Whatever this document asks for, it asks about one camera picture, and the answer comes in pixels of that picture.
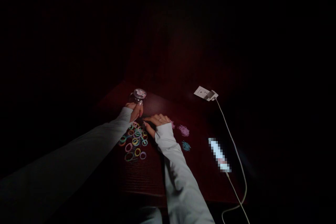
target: wooden table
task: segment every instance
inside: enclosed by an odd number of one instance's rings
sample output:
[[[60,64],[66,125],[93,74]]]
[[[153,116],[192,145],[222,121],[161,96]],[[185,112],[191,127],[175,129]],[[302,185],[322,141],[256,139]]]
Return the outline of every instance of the wooden table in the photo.
[[[121,82],[99,102],[94,113],[102,122],[111,121],[119,114],[121,108],[127,103],[128,96],[135,88],[137,87],[130,83]],[[230,183],[225,173],[219,170],[208,144],[208,138],[216,136],[212,134],[211,125],[207,125],[206,119],[198,114],[197,108],[194,111],[186,110],[182,106],[150,92],[147,92],[143,106],[143,117],[159,113],[169,116],[176,125],[174,129],[176,141],[181,146],[182,141],[190,144],[191,151],[183,150],[183,154],[198,182],[204,199],[207,202],[237,203]],[[180,124],[190,130],[188,137],[182,136],[177,129]],[[124,161],[125,147],[115,146],[104,160],[104,163],[109,166],[109,176],[114,181],[114,186],[117,186],[121,192],[151,195],[159,197],[161,202],[165,202],[162,154],[157,150],[157,145],[151,137],[149,137],[148,145],[140,148],[147,153],[147,158],[131,164]],[[235,173],[238,172],[241,173],[239,167],[235,170]],[[232,172],[230,177],[238,196],[242,197],[244,189],[237,183],[235,173]]]

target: wall outlet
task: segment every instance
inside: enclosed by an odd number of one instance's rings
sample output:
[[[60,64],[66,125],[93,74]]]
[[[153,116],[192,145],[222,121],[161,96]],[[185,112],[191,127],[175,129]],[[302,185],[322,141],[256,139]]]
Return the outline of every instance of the wall outlet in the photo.
[[[194,95],[197,95],[198,97],[201,97],[203,99],[207,99],[208,93],[209,93],[209,90],[205,89],[204,87],[199,86],[194,92]]]

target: phone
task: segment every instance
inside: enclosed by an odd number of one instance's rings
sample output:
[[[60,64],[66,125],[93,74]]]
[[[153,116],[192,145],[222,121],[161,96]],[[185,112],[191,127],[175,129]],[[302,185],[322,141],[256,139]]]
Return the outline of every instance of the phone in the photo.
[[[218,168],[221,172],[231,172],[231,167],[225,158],[223,148],[221,144],[216,141],[216,138],[209,138],[209,146],[213,152],[213,156],[217,161]]]

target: gray long-sleeve shirt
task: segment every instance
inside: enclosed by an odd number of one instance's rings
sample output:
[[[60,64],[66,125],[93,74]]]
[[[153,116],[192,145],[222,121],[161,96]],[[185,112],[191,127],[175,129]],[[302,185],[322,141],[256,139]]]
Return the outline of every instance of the gray long-sleeve shirt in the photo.
[[[1,220],[45,222],[93,173],[131,125],[122,108],[110,123],[94,128],[0,181]],[[157,127],[155,141],[165,162],[170,223],[214,223],[188,168],[171,124]]]

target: glass jar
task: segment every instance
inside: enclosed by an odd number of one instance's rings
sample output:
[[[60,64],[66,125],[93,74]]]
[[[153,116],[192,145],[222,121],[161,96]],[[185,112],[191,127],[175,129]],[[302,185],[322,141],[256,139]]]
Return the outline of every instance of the glass jar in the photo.
[[[147,93],[143,89],[135,89],[133,93],[129,95],[128,102],[129,103],[139,103],[142,100],[144,103]]]

